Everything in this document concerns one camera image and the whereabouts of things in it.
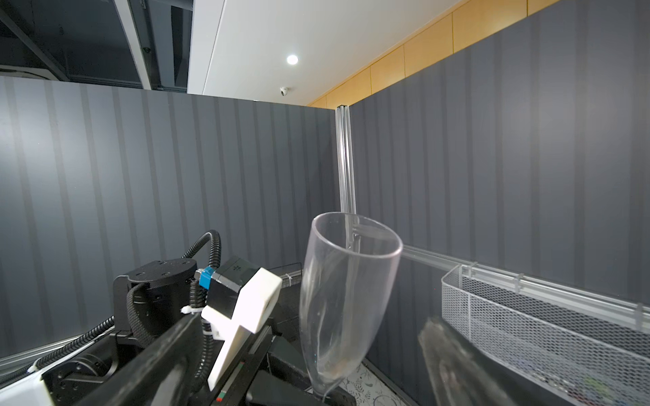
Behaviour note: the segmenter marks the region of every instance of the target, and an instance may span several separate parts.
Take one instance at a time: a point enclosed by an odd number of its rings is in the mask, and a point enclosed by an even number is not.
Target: clear plastic glass
[[[391,295],[402,240],[372,219],[340,212],[314,218],[302,274],[300,341],[320,397],[368,352]]]

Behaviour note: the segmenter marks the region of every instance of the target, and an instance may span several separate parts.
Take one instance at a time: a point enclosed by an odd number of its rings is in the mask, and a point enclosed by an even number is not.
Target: wire mesh basket
[[[455,267],[442,278],[443,318],[489,358],[575,405],[650,405],[644,329],[531,297],[514,279],[508,288]]]

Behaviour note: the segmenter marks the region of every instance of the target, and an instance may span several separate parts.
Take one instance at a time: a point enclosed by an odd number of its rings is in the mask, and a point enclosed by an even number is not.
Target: glass rim
[[[378,224],[379,226],[383,227],[384,229],[390,231],[390,232],[395,236],[395,238],[397,239],[397,242],[399,243],[399,245],[398,245],[397,249],[394,250],[393,252],[390,252],[390,253],[388,253],[388,254],[379,254],[379,255],[375,255],[375,254],[362,254],[362,253],[358,253],[358,252],[352,251],[351,249],[347,249],[347,248],[341,247],[339,244],[334,244],[332,241],[330,241],[330,240],[328,240],[327,238],[325,238],[325,237],[320,233],[320,231],[315,227],[316,220],[317,220],[319,217],[323,217],[323,216],[326,216],[326,215],[328,215],[328,214],[344,214],[345,216],[357,216],[357,217],[359,217],[359,218],[364,218],[364,219],[366,219],[366,220],[370,220],[372,223]],[[388,227],[388,226],[387,226],[386,224],[384,224],[384,223],[380,223],[380,222],[378,222],[377,220],[373,220],[372,218],[370,218],[370,217],[366,217],[366,216],[364,216],[364,215],[362,215],[362,214],[354,214],[354,213],[346,213],[346,212],[326,212],[326,213],[320,213],[318,216],[314,217],[314,220],[311,220],[311,228],[312,228],[312,230],[314,230],[314,233],[316,233],[316,235],[317,235],[317,236],[318,236],[318,237],[319,237],[323,242],[325,242],[327,245],[329,245],[329,246],[331,246],[331,247],[334,247],[335,249],[338,249],[339,251],[343,251],[343,252],[348,253],[348,254],[356,255],[356,256],[358,256],[358,257],[374,258],[374,259],[388,259],[388,258],[393,258],[393,257],[399,255],[399,254],[402,252],[402,249],[404,248],[404,243],[402,242],[402,239],[400,238],[400,236],[397,235],[397,233],[395,232],[395,230],[393,230],[392,228]]]

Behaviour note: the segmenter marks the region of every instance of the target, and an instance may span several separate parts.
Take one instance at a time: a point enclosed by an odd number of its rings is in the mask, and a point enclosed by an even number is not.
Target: blue connector
[[[212,279],[212,274],[215,272],[211,267],[206,267],[203,272],[201,272],[201,277],[199,278],[199,285],[210,289],[210,279]]]

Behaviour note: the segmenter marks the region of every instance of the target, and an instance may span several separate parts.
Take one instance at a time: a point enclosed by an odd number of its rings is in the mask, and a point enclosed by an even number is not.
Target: black ceiling beam
[[[70,79],[63,72],[63,68],[59,63],[51,56],[45,53],[34,41],[23,30],[18,27],[14,20],[2,9],[0,8],[0,21],[6,25],[7,28],[18,37],[19,40],[29,48],[30,51],[34,53],[47,67],[48,69],[56,76],[60,81],[70,82]]]

